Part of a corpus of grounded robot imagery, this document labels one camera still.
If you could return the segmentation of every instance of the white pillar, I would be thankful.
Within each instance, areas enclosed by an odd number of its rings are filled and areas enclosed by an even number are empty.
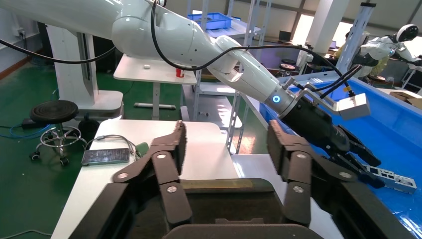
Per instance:
[[[346,12],[349,0],[320,0],[314,21],[306,39],[313,51],[326,54]]]

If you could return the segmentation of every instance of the red cup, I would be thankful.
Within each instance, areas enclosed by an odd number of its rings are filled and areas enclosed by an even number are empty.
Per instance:
[[[185,77],[185,71],[179,68],[176,68],[176,76],[179,78]]]

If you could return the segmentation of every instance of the smartphone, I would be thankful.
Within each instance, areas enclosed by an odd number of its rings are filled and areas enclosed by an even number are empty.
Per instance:
[[[82,158],[82,166],[128,162],[128,148],[86,150],[84,153],[84,157]]]

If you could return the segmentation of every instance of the power outlet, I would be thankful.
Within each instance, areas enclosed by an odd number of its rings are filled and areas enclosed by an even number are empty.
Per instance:
[[[14,27],[12,31],[13,35],[17,37],[20,37],[21,34],[25,35],[25,29],[23,29],[23,27]]]

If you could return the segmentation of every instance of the table leg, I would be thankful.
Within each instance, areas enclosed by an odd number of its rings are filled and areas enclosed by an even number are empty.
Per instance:
[[[408,82],[409,82],[410,78],[412,78],[412,76],[415,74],[415,72],[416,72],[416,69],[414,69],[414,70],[410,73],[409,77],[407,78],[407,80],[406,80],[406,81],[403,83],[403,85],[402,85],[402,88],[403,88],[403,89],[406,87],[406,85],[408,84]]]
[[[183,106],[183,100],[184,100],[184,93],[183,93],[183,85],[180,85],[180,89],[181,89],[181,91],[180,91],[180,107],[182,107]]]
[[[160,119],[160,83],[154,82],[152,96],[152,120]]]
[[[160,83],[154,83],[152,104],[149,103],[135,103],[135,107],[152,108],[152,120],[160,119],[160,108],[175,110],[175,105],[160,105]]]

